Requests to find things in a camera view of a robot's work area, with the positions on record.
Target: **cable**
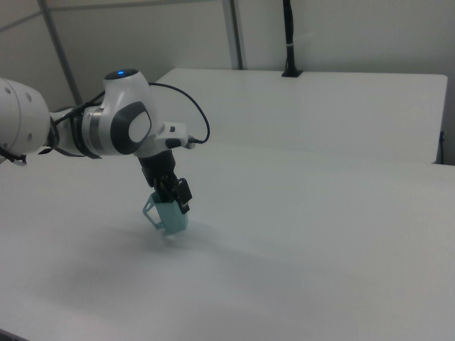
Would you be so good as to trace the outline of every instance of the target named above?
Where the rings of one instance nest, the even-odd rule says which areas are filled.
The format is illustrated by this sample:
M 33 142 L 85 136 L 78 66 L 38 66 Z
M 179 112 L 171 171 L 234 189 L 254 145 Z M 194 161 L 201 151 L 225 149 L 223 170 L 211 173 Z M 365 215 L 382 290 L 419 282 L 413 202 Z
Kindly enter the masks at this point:
M 189 94 L 187 94 L 183 90 L 180 90 L 177 87 L 173 87 L 172 85 L 161 84 L 161 83 L 153 83 L 153 82 L 150 82 L 149 85 L 153 85 L 155 87 L 167 87 L 168 89 L 172 89 L 172 90 L 175 90 L 177 92 L 180 92 L 181 94 L 186 96 L 190 101 L 192 101 L 192 103 L 196 106 L 196 108 L 198 108 L 198 110 L 200 112 L 200 115 L 204 119 L 205 126 L 207 127 L 207 135 L 205 136 L 205 139 L 203 139 L 203 140 L 198 140 L 198 139 L 195 139 L 195 138 L 189 138 L 188 141 L 192 142 L 192 143 L 195 143 L 195 144 L 204 144 L 205 142 L 208 141 L 208 138 L 210 137 L 210 124 L 208 123 L 207 116 L 204 114 L 204 111 L 200 108 L 199 104 L 197 103 L 197 101 L 194 100 L 194 98 L 192 98 L 192 96 L 190 96 Z
M 439 149 L 441 151 L 441 164 L 444 165 L 444 132 L 439 133 Z
M 189 94 L 187 94 L 183 90 L 180 90 L 177 87 L 173 87 L 172 85 L 167 85 L 167 84 L 162 84 L 162 83 L 154 83 L 154 82 L 150 82 L 149 85 L 152 85 L 152 86 L 155 86 L 155 87 L 167 87 L 168 89 L 180 92 L 182 95 L 186 96 L 190 101 L 192 101 L 192 103 L 196 106 L 196 108 L 198 108 L 198 110 L 200 112 L 200 115 L 202 116 L 202 118 L 203 118 L 203 120 L 205 122 L 205 126 L 207 128 L 207 135 L 205 136 L 205 138 L 203 140 L 198 140 L 198 139 L 195 139 L 193 137 L 190 137 L 188 139 L 188 142 L 195 143 L 195 144 L 204 144 L 205 142 L 208 141 L 208 139 L 210 137 L 210 124 L 208 123 L 207 116 L 204 114 L 204 111 L 199 106 L 197 101 L 195 101 L 194 98 L 192 98 L 192 96 L 190 96 Z M 95 102 L 97 100 L 99 100 L 104 94 L 105 94 L 105 92 L 103 91 L 103 92 L 99 93 L 96 97 L 91 99 L 90 101 L 86 102 L 85 104 L 75 107 L 73 110 L 68 112 L 65 116 L 55 120 L 55 125 L 57 126 L 60 122 L 65 121 L 66 119 L 74 118 L 74 117 L 76 117 L 78 115 L 83 114 L 83 112 L 84 112 L 84 110 L 86 108 L 97 104 Z
M 80 114 L 83 114 L 84 110 L 86 108 L 95 105 L 95 102 L 97 100 L 99 100 L 102 96 L 104 96 L 104 94 L 105 94 L 105 92 L 103 91 L 103 92 L 99 93 L 95 98 L 91 99 L 90 101 L 88 101 L 82 105 L 78 105 L 77 107 L 74 107 L 73 110 L 68 112 L 65 116 L 62 116 L 61 118 L 55 120 L 54 124 L 57 126 L 60 122 L 65 121 L 66 119 L 69 119 L 71 117 L 76 117 Z

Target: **white wall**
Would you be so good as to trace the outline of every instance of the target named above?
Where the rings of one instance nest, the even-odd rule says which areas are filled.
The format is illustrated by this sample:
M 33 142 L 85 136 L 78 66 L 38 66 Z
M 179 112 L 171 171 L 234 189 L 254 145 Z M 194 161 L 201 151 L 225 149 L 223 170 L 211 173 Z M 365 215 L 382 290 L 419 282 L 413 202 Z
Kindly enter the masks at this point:
M 237 67 L 223 1 L 154 2 L 67 10 L 59 4 L 77 1 L 49 1 L 84 100 L 102 91 L 107 73 L 121 68 L 136 68 L 154 81 L 175 67 Z
M 36 0 L 0 0 L 0 77 L 37 89 L 50 110 L 74 104 Z
M 455 1 L 293 0 L 296 64 L 307 71 L 449 76 L 446 162 L 455 164 Z M 281 0 L 236 0 L 244 66 L 283 70 Z
M 237 68 L 229 0 L 47 0 L 83 99 L 123 67 Z M 281 0 L 235 0 L 245 68 L 282 70 Z M 455 1 L 292 0 L 297 65 L 308 71 L 449 76 L 446 162 L 455 164 Z M 0 0 L 0 77 L 73 103 L 36 0 Z

